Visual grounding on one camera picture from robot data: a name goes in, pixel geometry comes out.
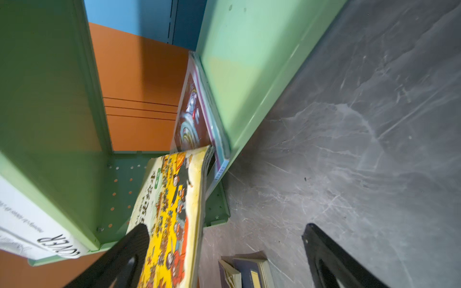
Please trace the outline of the dark blue book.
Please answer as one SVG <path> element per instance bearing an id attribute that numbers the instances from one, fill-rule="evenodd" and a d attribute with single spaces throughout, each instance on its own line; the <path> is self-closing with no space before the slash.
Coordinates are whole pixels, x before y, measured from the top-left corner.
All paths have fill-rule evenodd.
<path id="1" fill-rule="evenodd" d="M 275 288 L 270 261 L 263 251 L 237 254 L 234 268 L 241 273 L 243 288 Z"/>
<path id="2" fill-rule="evenodd" d="M 222 288 L 242 288 L 241 272 L 222 259 L 218 260 L 218 268 Z"/>

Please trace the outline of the dark blue book left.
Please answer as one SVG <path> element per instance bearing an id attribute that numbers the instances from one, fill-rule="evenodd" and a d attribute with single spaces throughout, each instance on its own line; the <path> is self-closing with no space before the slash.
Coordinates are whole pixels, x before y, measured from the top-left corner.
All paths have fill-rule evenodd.
<path id="1" fill-rule="evenodd" d="M 242 288 L 241 272 L 222 259 L 218 260 L 218 268 L 222 288 Z"/>

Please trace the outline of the white book brown bars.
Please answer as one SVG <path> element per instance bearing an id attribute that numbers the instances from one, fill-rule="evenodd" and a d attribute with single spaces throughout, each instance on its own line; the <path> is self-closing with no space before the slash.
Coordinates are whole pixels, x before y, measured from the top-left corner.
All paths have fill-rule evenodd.
<path id="1" fill-rule="evenodd" d="M 40 248 L 26 240 L 18 238 L 5 230 L 1 230 L 1 250 L 23 258 L 40 260 L 54 256 L 52 252 Z"/>

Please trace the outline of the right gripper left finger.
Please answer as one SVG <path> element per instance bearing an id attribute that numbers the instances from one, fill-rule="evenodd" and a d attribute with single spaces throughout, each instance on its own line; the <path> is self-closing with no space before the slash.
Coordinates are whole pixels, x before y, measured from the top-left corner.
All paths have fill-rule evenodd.
<path id="1" fill-rule="evenodd" d="M 66 286 L 68 288 L 136 288 L 149 243 L 147 226 L 137 225 Z"/>

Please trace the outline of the dark blue book right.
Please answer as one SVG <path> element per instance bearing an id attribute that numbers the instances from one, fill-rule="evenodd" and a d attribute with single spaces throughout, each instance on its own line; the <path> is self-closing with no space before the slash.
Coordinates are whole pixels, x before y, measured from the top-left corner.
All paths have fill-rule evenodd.
<path id="1" fill-rule="evenodd" d="M 237 254 L 234 268 L 241 273 L 243 288 L 275 288 L 270 261 L 263 251 Z"/>

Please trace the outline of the white LOVER book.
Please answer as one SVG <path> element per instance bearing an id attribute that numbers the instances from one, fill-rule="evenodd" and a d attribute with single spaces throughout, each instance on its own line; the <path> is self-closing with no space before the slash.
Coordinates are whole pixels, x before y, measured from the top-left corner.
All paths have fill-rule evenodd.
<path id="1" fill-rule="evenodd" d="M 79 258 L 88 249 L 8 181 L 1 178 L 1 230 L 62 258 Z"/>

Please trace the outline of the light blue book underneath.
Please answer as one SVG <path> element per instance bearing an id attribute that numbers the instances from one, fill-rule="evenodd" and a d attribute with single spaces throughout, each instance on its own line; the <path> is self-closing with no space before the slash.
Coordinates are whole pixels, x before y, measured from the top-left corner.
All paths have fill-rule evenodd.
<path id="1" fill-rule="evenodd" d="M 214 160 L 207 173 L 207 197 L 230 164 L 231 148 L 199 56 L 189 52 L 170 151 L 183 152 L 208 145 L 214 148 Z"/>

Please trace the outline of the yellow Chinese history picture book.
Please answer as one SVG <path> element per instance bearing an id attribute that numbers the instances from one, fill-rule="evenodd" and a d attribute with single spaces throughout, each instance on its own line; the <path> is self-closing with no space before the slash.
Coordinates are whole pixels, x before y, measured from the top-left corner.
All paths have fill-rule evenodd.
<path id="1" fill-rule="evenodd" d="M 150 243 L 138 287 L 195 288 L 212 146 L 152 158 L 128 231 L 144 224 Z"/>

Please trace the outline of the green desktop shelf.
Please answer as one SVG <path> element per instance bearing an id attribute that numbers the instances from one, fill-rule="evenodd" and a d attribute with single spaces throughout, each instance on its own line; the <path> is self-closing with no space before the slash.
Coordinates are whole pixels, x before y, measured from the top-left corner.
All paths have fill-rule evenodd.
<path id="1" fill-rule="evenodd" d="M 110 249 L 148 162 L 172 153 L 188 53 L 229 140 L 225 174 L 344 5 L 2 1 L 1 178 L 87 254 Z M 221 180 L 208 227 L 230 216 Z"/>

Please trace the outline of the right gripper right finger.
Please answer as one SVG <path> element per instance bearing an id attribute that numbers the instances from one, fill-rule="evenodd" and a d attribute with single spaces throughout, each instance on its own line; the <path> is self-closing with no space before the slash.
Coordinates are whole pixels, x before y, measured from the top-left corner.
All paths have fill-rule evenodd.
<path id="1" fill-rule="evenodd" d="M 302 240 L 316 288 L 387 287 L 316 224 L 306 225 Z"/>

